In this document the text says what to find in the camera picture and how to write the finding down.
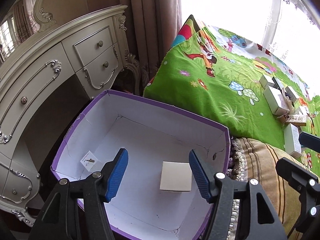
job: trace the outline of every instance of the purple trim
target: purple trim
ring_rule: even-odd
[[[217,123],[215,121],[212,121],[210,119],[207,119],[205,117],[202,117],[200,115],[197,115],[197,114],[193,114],[191,112],[188,112],[186,110],[183,110],[183,109],[180,109],[178,107],[175,107],[175,106],[171,106],[171,105],[168,105],[168,104],[164,104],[164,103],[161,103],[161,102],[157,102],[157,101],[154,101],[154,100],[151,100],[151,99],[148,99],[148,98],[143,98],[143,97],[138,97],[138,96],[135,96],[135,95],[131,95],[131,94],[128,94],[128,93],[124,93],[124,92],[119,92],[119,91],[115,91],[115,90],[104,90],[102,93],[100,93],[94,100],[92,100],[92,102],[90,102],[90,104],[82,111],[82,113],[78,116],[78,118],[75,120],[75,122],[71,125],[70,129],[68,130],[67,134],[65,135],[58,151],[57,151],[57,154],[52,162],[52,165],[51,165],[51,172],[54,174],[54,176],[60,180],[60,176],[57,174],[57,172],[55,171],[55,169],[57,169],[57,166],[58,166],[58,162],[59,162],[59,159],[61,157],[61,154],[63,152],[63,149],[65,148],[65,146],[67,145],[67,142],[69,141],[72,133],[74,132],[74,130],[76,129],[76,127],[78,126],[78,124],[81,122],[81,120],[85,117],[85,115],[91,110],[91,108],[101,99],[103,98],[106,94],[110,94],[110,95],[116,95],[116,96],[121,96],[121,97],[125,97],[125,98],[129,98],[129,99],[132,99],[132,100],[136,100],[136,101],[139,101],[139,102],[142,102],[142,103],[146,103],[146,104],[149,104],[149,105],[153,105],[153,106],[157,106],[157,107],[160,107],[160,108],[163,108],[163,109],[166,109],[166,110],[169,110],[169,111],[172,111],[172,112],[175,112],[175,113],[178,113],[178,114],[181,114],[181,115],[184,115],[186,117],[189,117],[189,118],[192,118],[194,120],[197,120],[199,122],[202,122],[202,123],[205,123],[207,125],[210,125],[210,126],[213,126],[217,129],[220,129],[222,130],[224,133],[225,133],[225,138],[226,138],[226,141],[227,141],[227,148],[226,148],[226,156],[225,156],[225,161],[224,161],[224,166],[223,166],[223,172],[226,173],[227,172],[227,168],[228,168],[228,163],[229,163],[229,156],[230,156],[230,136],[229,136],[229,130],[226,126],[220,124],[220,123]],[[84,209],[84,206],[82,204],[81,201],[78,200],[78,205]],[[212,210],[212,207],[209,209],[206,217],[204,218],[204,221],[201,225],[201,227],[199,228],[199,230],[197,231],[196,235],[192,238],[192,240],[196,240],[198,239],[198,237],[201,235],[201,233],[203,232],[205,226],[207,225],[208,223],[208,220],[209,220],[209,217],[210,217],[210,213],[211,213],[211,210]],[[117,232],[118,234],[124,236],[124,237],[127,237],[128,239],[130,240],[141,240],[139,238],[136,238],[135,236],[131,236],[129,235],[128,233],[120,230],[119,228],[116,228],[112,225],[110,225],[111,229],[115,232]]]

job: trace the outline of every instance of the green blanket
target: green blanket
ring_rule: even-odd
[[[308,100],[307,85],[288,66],[262,46],[196,23],[193,17],[179,32],[144,96],[217,121],[236,137],[254,138],[284,150],[285,127],[263,96],[259,83],[263,74],[294,88],[300,96],[295,107],[308,108],[308,126],[303,129],[316,134],[320,97]],[[318,155],[310,150],[304,155],[307,152],[318,164]],[[301,161],[311,168],[305,159]],[[312,170],[320,174],[320,165]]]

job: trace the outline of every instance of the white box with purple trim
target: white box with purple trim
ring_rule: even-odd
[[[191,191],[160,190],[163,161],[188,163],[197,149],[216,172],[226,172],[228,128],[180,108],[113,90],[97,96],[73,123],[52,163],[57,177],[70,181],[91,173],[80,163],[91,151],[101,162],[120,148],[129,163],[116,197],[105,204],[113,231],[132,240],[197,239],[211,205],[192,176]],[[78,201],[83,208],[83,200]]]

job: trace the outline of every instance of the white vanity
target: white vanity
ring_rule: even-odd
[[[110,89],[124,68],[132,71],[139,94],[139,62],[129,53],[125,35],[126,7],[87,14],[31,46],[23,43],[0,67],[0,209],[29,226],[35,218],[26,207],[37,195],[41,177],[24,134],[40,106],[70,78],[79,80],[88,99],[94,98]],[[59,120],[63,114],[57,111],[52,118]]]

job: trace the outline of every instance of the mirror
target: mirror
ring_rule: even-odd
[[[0,23],[0,65],[25,40],[39,31],[33,8],[37,0],[16,0]]]

